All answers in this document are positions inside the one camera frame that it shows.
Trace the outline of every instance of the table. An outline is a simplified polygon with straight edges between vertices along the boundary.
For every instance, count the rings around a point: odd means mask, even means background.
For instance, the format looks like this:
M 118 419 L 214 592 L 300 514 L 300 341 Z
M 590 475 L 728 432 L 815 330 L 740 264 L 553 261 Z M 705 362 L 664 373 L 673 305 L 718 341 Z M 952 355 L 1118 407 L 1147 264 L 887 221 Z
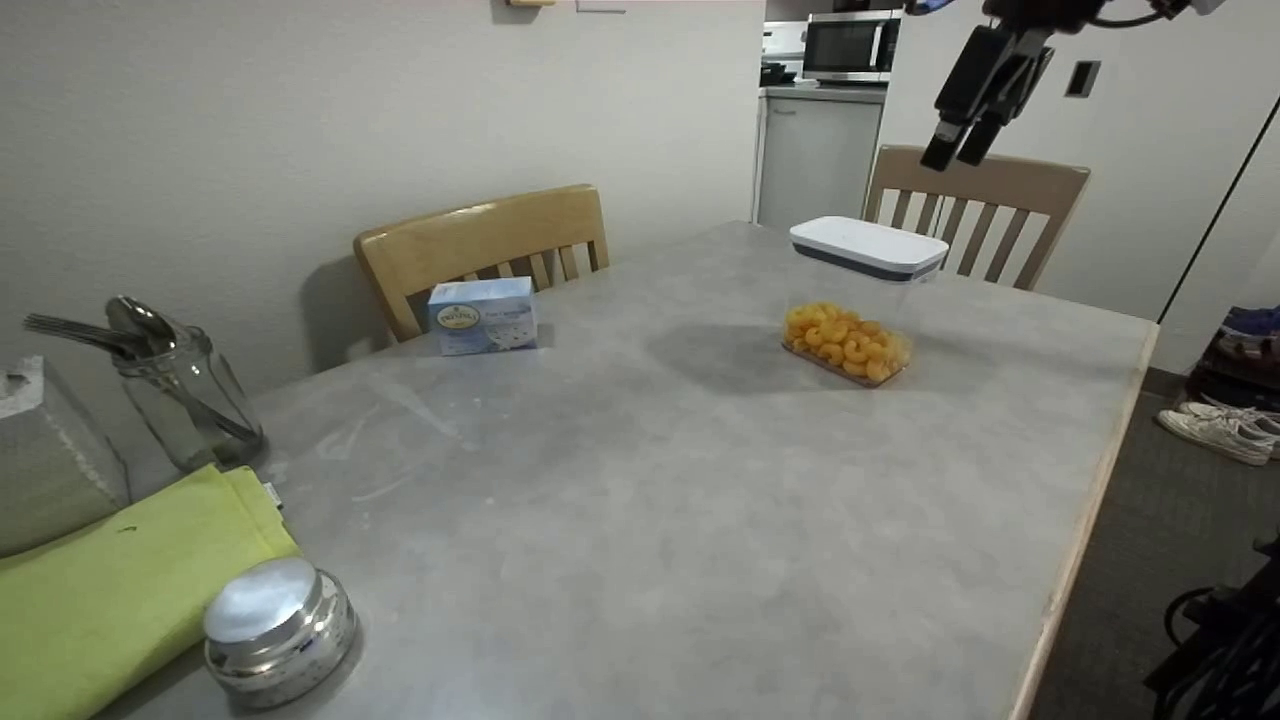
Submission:
M 826 377 L 781 348 L 795 299 L 890 319 L 914 361 Z M 263 475 L 363 619 L 348 677 L 289 710 L 1026 710 L 1147 319 L 897 289 L 752 222 L 621 250 L 537 311 L 537 353 L 415 341 L 260 398 Z M 190 655 L 118 710 L 228 716 Z

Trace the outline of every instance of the chair backrest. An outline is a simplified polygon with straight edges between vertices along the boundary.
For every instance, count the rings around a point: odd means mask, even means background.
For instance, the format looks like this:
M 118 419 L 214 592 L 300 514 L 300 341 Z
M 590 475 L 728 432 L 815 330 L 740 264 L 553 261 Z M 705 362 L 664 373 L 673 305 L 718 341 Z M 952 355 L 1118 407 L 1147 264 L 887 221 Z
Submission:
M 887 145 L 877 156 L 865 217 L 947 241 L 947 267 L 960 274 L 991 285 L 1012 274 L 1017 289 L 1035 289 L 1085 185 L 1086 168 L 1012 156 L 933 171 L 921 165 L 921 147 Z
M 423 330 L 413 299 L 443 279 L 533 274 L 553 289 L 608 267 L 600 192 L 567 185 L 413 217 L 355 235 L 397 341 Z

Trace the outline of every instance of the orange food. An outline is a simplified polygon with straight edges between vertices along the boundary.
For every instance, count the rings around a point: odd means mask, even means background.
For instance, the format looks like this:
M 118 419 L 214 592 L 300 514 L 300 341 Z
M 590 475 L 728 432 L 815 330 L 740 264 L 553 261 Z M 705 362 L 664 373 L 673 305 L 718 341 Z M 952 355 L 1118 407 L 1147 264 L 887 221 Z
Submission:
M 908 342 L 841 305 L 795 305 L 784 315 L 784 348 L 861 385 L 885 385 L 908 362 Z

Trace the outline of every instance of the green cloth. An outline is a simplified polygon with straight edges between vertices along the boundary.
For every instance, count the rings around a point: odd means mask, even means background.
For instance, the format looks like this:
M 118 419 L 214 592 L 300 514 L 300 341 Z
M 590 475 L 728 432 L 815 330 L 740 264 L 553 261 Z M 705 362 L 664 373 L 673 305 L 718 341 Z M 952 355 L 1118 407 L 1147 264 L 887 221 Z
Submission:
M 0 716 L 91 716 L 201 642 L 206 601 L 297 557 L 263 482 L 201 467 L 163 492 L 0 558 Z

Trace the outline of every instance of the microwave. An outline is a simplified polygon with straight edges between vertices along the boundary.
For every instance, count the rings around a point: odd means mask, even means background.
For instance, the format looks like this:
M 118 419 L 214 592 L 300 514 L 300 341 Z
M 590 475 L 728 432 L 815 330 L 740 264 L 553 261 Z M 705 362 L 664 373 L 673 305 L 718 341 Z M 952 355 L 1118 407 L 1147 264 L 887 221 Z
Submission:
M 805 76 L 815 85 L 887 85 L 898 24 L 898 8 L 808 14 Z

